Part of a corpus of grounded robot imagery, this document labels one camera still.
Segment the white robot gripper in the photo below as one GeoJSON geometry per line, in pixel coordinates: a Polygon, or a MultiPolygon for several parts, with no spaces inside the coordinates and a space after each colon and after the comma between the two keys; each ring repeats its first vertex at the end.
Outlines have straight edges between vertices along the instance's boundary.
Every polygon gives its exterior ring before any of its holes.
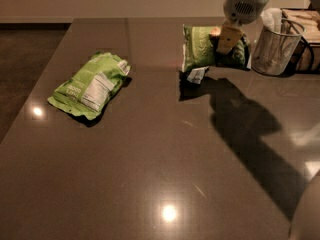
{"type": "MultiPolygon", "coordinates": [[[[223,10],[225,18],[231,22],[249,24],[262,13],[269,0],[224,0],[223,10]]],[[[219,38],[217,52],[227,55],[244,35],[237,24],[225,22],[222,27],[214,26],[209,36],[219,38]]]]}

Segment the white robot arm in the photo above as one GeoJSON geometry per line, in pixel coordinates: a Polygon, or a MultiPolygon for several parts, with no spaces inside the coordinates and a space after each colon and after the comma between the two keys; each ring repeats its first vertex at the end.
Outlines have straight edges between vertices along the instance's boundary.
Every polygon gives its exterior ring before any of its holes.
{"type": "Polygon", "coordinates": [[[257,20],[269,0],[224,0],[225,19],[216,51],[227,55],[242,38],[242,26],[257,20]]]}

